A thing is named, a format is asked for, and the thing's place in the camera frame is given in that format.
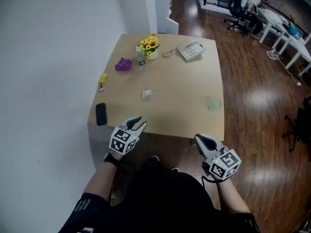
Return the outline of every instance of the sneaker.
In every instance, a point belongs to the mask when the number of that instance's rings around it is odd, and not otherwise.
[[[173,167],[173,168],[171,169],[171,171],[172,171],[172,172],[176,172],[176,173],[179,173],[179,172],[180,172],[179,168],[177,168],[177,167]]]
[[[155,158],[157,161],[160,161],[159,157],[157,157],[156,155],[152,156],[151,159]]]

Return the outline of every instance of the flower vase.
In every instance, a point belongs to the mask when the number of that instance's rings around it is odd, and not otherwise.
[[[152,52],[150,57],[147,56],[147,59],[148,60],[155,60],[157,57],[158,57],[158,53],[157,53],[157,49],[156,49],[154,52]]]

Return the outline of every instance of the black phone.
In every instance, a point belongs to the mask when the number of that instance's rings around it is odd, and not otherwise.
[[[96,123],[98,126],[107,124],[106,104],[100,103],[95,107],[96,110]]]

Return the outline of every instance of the wooden table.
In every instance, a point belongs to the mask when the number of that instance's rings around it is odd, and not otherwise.
[[[185,62],[178,52],[170,58],[162,57],[177,44],[194,37],[157,34],[159,57],[147,60],[144,70],[137,68],[135,46],[149,35],[123,34],[109,59],[108,73],[103,92],[96,92],[89,122],[96,124],[95,106],[106,104],[107,125],[118,126],[133,116],[142,116],[147,121],[145,132],[193,138],[196,133],[205,133],[224,140],[223,83],[216,42],[197,38],[206,51],[202,56]],[[123,58],[133,60],[128,72],[115,71],[115,64]],[[152,89],[153,96],[142,99],[142,90]],[[221,108],[210,112],[210,99],[219,99]]]

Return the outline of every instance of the yellow object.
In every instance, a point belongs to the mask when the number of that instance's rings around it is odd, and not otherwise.
[[[148,40],[145,40],[144,43],[142,44],[143,48],[145,49],[147,47],[147,45],[149,44]]]
[[[156,40],[150,40],[149,45],[150,45],[150,47],[154,48],[157,46],[157,41]]]
[[[98,80],[98,83],[106,83],[107,76],[108,76],[107,73],[102,73],[102,74],[101,74],[101,77],[100,77],[99,80]]]

